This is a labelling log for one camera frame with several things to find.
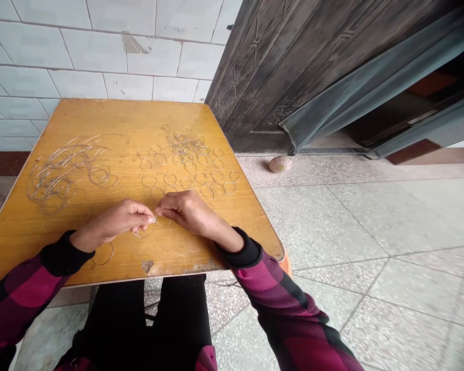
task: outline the hand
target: hand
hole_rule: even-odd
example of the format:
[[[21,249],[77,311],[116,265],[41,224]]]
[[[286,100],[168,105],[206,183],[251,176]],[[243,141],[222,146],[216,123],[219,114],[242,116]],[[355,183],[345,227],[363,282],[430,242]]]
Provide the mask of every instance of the hand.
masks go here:
[[[160,200],[156,215],[175,221],[188,231],[216,241],[224,250],[238,252],[244,240],[193,191],[169,192]]]
[[[126,198],[73,233],[70,241],[81,251],[93,252],[124,232],[137,233],[154,222],[155,216],[147,206]]]

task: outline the person's left hand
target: person's left hand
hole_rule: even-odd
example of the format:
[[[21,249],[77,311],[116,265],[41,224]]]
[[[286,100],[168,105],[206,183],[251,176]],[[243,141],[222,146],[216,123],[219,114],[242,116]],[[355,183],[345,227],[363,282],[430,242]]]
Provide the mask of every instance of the person's left hand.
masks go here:
[[[137,233],[139,228],[146,230],[154,222],[155,216],[147,206],[126,198],[74,232],[70,241],[81,251],[93,252],[124,232]]]

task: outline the wooden table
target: wooden table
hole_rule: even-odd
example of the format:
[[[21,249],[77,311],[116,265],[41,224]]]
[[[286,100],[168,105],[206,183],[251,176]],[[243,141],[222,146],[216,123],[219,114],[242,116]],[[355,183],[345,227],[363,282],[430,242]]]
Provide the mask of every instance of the wooden table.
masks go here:
[[[169,137],[176,134],[181,134],[181,139],[194,139],[201,136],[198,138],[204,141],[203,147],[207,146],[212,151],[208,155],[208,160],[220,157],[220,151],[213,153],[215,148],[223,151],[224,157],[221,159],[223,168],[217,168],[222,166],[219,161],[215,161],[217,166],[211,163],[201,164],[206,163],[203,157],[201,163],[196,166],[196,174],[206,173],[209,177],[212,170],[220,170],[225,177],[224,180],[219,181],[221,176],[218,172],[214,175],[216,180],[223,184],[226,181],[231,182],[230,173],[236,171],[239,175],[237,189],[234,190],[233,185],[226,185],[227,191],[232,194],[220,195],[218,193],[223,191],[217,185],[217,194],[210,200],[205,197],[207,195],[211,198],[207,186],[202,189],[204,194],[199,190],[200,184],[196,184],[195,181],[194,188],[203,200],[215,207],[221,217],[247,231],[270,255],[278,260],[282,259],[284,256],[282,244],[208,106],[173,102],[63,99],[34,147],[0,212],[0,279],[14,266],[36,255],[43,246],[56,241],[66,230],[80,228],[88,218],[92,220],[123,198],[135,199],[153,209],[156,203],[152,198],[158,200],[162,195],[154,189],[152,197],[151,189],[142,183],[144,180],[152,187],[154,180],[151,177],[143,179],[144,175],[156,177],[157,186],[164,190],[167,187],[163,180],[164,175],[173,174],[177,178],[175,188],[178,191],[183,190],[180,181],[184,177],[193,178],[195,174],[190,174],[184,165],[178,165],[178,159],[172,161],[174,152],[169,144]],[[32,187],[34,182],[31,173],[37,173],[40,169],[40,167],[35,169],[35,166],[41,166],[51,154],[65,147],[69,141],[74,140],[71,142],[72,145],[80,141],[79,138],[75,139],[77,137],[85,137],[82,139],[85,141],[94,136],[100,137],[87,143],[98,140],[96,145],[110,149],[96,157],[99,160],[96,164],[110,168],[112,178],[110,184],[105,184],[110,187],[105,189],[93,184],[86,170],[82,177],[81,171],[76,172],[73,178],[80,181],[75,185],[72,183],[71,186],[83,189],[86,197],[83,191],[78,191],[69,198],[69,202],[58,213],[46,215],[44,212],[50,212],[54,206],[40,207],[39,205],[42,204],[31,201],[26,194],[26,188]],[[161,153],[167,158],[167,165],[158,164],[158,162],[165,163],[164,157],[158,156],[159,158],[155,159],[158,150],[155,144],[162,148]],[[142,149],[151,151],[152,169],[148,172],[141,169],[142,160],[138,156],[138,151]],[[139,154],[145,157],[147,152],[140,151]],[[149,167],[147,162],[143,164],[143,168]],[[103,174],[99,172],[98,177],[102,177]],[[115,183],[115,175],[118,176],[119,181],[111,187]],[[170,183],[172,177],[167,175],[166,180]],[[189,179],[183,181],[184,188],[189,184]],[[155,230],[147,238],[137,237],[131,232],[116,238],[113,241],[114,254],[108,263],[96,266],[88,261],[67,285],[193,274],[225,268],[218,252],[209,241],[190,234],[174,222],[167,226],[168,221],[159,218],[158,222],[161,225],[155,226]],[[101,246],[96,252],[95,261],[101,263],[108,260],[111,252],[110,245]]]

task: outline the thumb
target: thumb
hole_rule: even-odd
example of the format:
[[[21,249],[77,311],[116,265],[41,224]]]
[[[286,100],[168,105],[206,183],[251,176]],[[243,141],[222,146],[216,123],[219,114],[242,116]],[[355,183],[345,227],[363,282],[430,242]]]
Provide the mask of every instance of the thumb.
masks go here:
[[[163,210],[158,211],[156,214],[164,216],[170,220],[173,220],[179,225],[184,221],[182,216],[177,211],[172,210],[172,209],[163,209]]]
[[[155,222],[155,217],[152,215],[137,215],[131,214],[129,215],[129,226],[130,227],[140,227],[143,225],[151,224]]]

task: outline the person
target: person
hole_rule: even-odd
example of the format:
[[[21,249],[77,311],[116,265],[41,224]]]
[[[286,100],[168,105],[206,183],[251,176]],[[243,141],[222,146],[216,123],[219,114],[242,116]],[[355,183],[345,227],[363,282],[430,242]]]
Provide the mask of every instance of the person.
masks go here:
[[[362,371],[313,298],[303,293],[258,242],[231,227],[196,193],[168,193],[155,214],[215,242],[257,310],[280,369]],[[146,230],[155,214],[125,199],[80,230],[65,232],[0,281],[0,370],[8,369],[15,345],[32,321],[94,256],[96,248],[124,232]],[[75,334],[72,348],[55,370],[218,369],[205,277],[164,278],[151,327],[145,322],[143,280],[100,285],[83,330]]]

